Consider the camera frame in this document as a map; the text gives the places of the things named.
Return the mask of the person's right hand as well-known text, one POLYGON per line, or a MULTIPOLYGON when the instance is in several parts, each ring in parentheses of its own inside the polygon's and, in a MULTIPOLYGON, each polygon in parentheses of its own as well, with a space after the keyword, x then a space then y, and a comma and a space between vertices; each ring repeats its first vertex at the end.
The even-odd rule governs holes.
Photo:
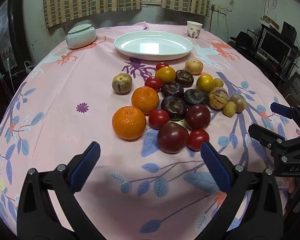
POLYGON ((295 189, 295 178, 289 179, 288 192, 291 194, 295 189))

